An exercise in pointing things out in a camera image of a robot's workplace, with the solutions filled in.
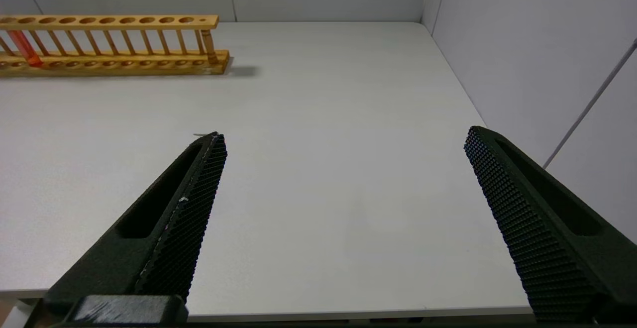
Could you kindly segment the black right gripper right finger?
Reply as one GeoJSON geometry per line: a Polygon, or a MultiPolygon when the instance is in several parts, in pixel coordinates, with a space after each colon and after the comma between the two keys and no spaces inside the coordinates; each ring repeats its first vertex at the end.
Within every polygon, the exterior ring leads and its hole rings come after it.
{"type": "Polygon", "coordinates": [[[636,244],[499,133],[472,126],[464,151],[535,321],[634,328],[636,244]]]}

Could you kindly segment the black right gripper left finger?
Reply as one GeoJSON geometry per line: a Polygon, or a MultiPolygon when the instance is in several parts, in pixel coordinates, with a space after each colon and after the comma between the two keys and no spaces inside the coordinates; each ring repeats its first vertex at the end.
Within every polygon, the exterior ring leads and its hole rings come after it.
{"type": "Polygon", "coordinates": [[[39,299],[31,321],[186,321],[227,158],[216,131],[194,140],[39,299]]]}

